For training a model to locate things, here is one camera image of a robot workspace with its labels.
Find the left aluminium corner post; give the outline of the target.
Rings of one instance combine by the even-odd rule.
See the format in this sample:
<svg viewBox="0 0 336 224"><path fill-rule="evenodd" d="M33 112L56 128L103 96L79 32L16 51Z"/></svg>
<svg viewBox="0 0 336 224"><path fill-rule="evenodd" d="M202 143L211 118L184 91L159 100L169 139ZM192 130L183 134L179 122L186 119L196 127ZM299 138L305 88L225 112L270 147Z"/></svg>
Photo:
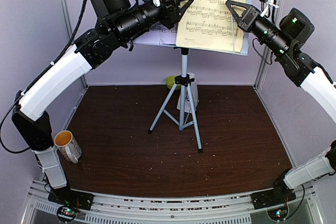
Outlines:
<svg viewBox="0 0 336 224"><path fill-rule="evenodd" d="M61 8L62 8L62 13L64 16L65 25L66 25L67 36L70 39L72 32L73 32L73 28L71 25L68 3L67 3L67 0L60 0L60 3L61 3Z"/></svg>

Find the metal front base rail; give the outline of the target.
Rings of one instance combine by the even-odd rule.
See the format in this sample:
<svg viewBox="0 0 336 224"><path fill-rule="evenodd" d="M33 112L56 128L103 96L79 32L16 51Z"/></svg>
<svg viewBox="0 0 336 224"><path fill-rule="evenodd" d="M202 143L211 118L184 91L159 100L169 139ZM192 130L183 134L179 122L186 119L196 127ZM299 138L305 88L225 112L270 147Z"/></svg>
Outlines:
<svg viewBox="0 0 336 224"><path fill-rule="evenodd" d="M62 223L56 212L60 204L48 200L43 183L33 181L19 223ZM79 210L70 223L324 223L312 186L296 189L297 199L287 205L256 209L251 194L261 192L182 198L130 197L93 194L90 210ZM287 206L286 221L271 219L271 214Z"/></svg>

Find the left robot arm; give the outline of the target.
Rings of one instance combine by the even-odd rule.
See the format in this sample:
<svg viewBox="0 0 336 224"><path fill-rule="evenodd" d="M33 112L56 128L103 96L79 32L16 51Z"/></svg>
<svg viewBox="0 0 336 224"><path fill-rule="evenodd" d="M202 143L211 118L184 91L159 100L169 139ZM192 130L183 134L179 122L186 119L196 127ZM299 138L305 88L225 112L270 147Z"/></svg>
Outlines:
<svg viewBox="0 0 336 224"><path fill-rule="evenodd" d="M160 23L173 28L193 0L89 0L97 16L95 28L72 39L65 51L28 88L17 95L12 121L45 171L49 198L69 208L89 210L93 195L70 188L62 168L47 107L73 82L100 66L120 48L132 49L133 41Z"/></svg>

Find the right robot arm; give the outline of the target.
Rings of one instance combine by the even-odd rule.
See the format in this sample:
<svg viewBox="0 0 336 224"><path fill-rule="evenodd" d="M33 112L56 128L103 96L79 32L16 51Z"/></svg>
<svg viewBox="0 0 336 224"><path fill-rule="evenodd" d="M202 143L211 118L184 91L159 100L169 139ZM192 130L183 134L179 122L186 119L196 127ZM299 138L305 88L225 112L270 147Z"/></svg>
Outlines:
<svg viewBox="0 0 336 224"><path fill-rule="evenodd" d="M335 82L324 67L300 49L314 31L314 25L301 11L292 8L277 27L251 4L226 1L238 27L252 33L276 56L286 76L311 95L335 120ZM295 200L293 190L325 175L335 174L335 142L318 156L298 167L284 171L270 190L251 195L256 209Z"/></svg>

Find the white perforated music stand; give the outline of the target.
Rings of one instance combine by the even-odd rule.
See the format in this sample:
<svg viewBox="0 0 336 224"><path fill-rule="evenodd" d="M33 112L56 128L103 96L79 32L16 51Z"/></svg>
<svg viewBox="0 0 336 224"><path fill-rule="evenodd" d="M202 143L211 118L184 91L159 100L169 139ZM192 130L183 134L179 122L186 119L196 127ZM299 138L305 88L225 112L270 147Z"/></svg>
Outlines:
<svg viewBox="0 0 336 224"><path fill-rule="evenodd" d="M196 111L194 108L194 103L193 103L193 96L192 96L192 92L191 92L191 82L193 82L195 79L195 74L191 74L187 73L187 65L188 65L188 53L189 53L189 49L190 48L181 48L181 47L176 47L176 45L153 45L153 46L166 46L166 47L174 47L174 49L180 49L181 50L181 74L179 76L175 77L175 83L173 84L171 90L169 91L168 95L166 96L160 110L158 111L153 123L151 124L149 130L148 130L148 134L151 134L159 120L159 118L161 117L161 115L164 113L166 114L174 123L176 123L178 125L178 129L180 131L184 130L185 128L194 125L194 130L195 130L195 136L196 136L196 141L197 141L197 148L198 148L198 152L199 153L203 153L203 148L202 148L202 142L201 142L201 137L200 137L200 133L199 133L199 128L198 128L198 124L197 124L197 117L196 117ZM242 49L238 52L238 51L220 51L217 50L218 52L224 52L224 53L228 53L228 54L237 54L237 55L243 55L246 56L248 54L248 35L244 35L243 36L243 46ZM181 96L181 102L182 102L182 108L183 110L181 110L180 108L180 117L179 117L179 121L172 116L167 110L166 110L166 106L168 105L168 102L170 100L170 98L173 95L173 92L175 90L177 90L177 88L180 87L180 96ZM189 113L185 113L185 95L186 95L186 91L188 94L188 98L190 100L190 107L191 107L191 112ZM187 122L188 116L191 113L192 115L192 120Z"/></svg>

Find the white metronome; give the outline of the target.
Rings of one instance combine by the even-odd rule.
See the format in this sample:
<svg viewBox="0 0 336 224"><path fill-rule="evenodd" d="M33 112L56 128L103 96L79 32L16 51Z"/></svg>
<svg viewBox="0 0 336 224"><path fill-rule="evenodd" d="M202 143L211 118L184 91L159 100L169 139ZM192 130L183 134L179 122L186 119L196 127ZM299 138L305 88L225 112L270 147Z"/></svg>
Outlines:
<svg viewBox="0 0 336 224"><path fill-rule="evenodd" d="M195 108L195 111L197 111L197 105L198 105L199 99L198 99L198 88L197 88L196 80L191 82L191 92L192 92L192 96L193 96L194 108ZM178 110L180 110L180 107L181 107L181 96L179 95L176 108ZM186 95L185 95L185 110L184 111L185 111L185 113L191 112L190 100L188 98L187 91L186 91Z"/></svg>

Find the green plastic bowl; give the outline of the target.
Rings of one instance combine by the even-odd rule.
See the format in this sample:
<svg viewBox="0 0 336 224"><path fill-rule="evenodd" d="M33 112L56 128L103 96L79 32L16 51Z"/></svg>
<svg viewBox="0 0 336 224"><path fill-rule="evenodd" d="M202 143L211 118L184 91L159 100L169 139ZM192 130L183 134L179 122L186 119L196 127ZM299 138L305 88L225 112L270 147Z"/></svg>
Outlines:
<svg viewBox="0 0 336 224"><path fill-rule="evenodd" d="M169 76L165 79L165 85L169 90L171 90L173 84L175 83L175 77L176 76Z"/></svg>

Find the patterned ceramic mug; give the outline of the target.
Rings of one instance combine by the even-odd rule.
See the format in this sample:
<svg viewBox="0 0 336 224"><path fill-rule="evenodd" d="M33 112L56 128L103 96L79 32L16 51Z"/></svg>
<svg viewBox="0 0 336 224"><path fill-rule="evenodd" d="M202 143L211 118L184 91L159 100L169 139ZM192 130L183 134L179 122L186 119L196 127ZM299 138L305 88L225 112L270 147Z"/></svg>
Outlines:
<svg viewBox="0 0 336 224"><path fill-rule="evenodd" d="M74 164L79 163L82 150L70 131L64 130L59 132L54 138L54 145L67 161Z"/></svg>

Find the yellow sheet music page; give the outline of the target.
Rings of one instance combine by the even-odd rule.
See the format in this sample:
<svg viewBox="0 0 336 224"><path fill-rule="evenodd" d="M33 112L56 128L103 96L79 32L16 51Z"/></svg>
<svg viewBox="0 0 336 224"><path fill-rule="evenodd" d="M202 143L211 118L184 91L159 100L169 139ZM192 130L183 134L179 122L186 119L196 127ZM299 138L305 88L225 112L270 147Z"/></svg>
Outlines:
<svg viewBox="0 0 336 224"><path fill-rule="evenodd" d="M226 6L228 0L194 0L178 23L176 45L241 52L244 33Z"/></svg>

